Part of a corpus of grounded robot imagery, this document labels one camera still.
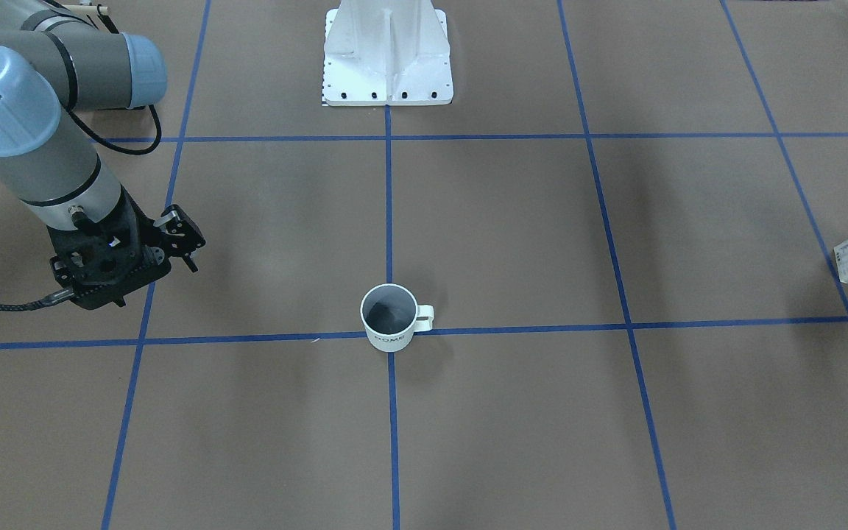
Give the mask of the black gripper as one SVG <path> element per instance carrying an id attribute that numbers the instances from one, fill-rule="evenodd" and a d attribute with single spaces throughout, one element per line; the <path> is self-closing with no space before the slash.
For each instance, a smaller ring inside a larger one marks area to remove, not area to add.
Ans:
<path id="1" fill-rule="evenodd" d="M 73 289 L 71 301 L 85 310 L 123 306 L 125 296 L 172 270 L 160 231 L 127 191 L 88 230 L 51 228 L 49 238 L 56 252 L 51 259 L 54 278 Z"/>

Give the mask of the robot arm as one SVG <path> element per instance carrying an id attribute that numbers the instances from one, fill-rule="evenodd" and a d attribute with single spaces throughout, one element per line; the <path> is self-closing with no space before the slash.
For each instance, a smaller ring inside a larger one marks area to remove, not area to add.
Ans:
<path id="1" fill-rule="evenodd" d="M 148 38 L 102 32 L 54 1 L 0 1 L 0 181 L 45 224 L 60 284 L 0 311 L 124 306 L 169 273 L 160 222 L 135 204 L 96 151 L 107 142 L 78 117 L 147 107 L 157 121 L 167 87 Z"/>

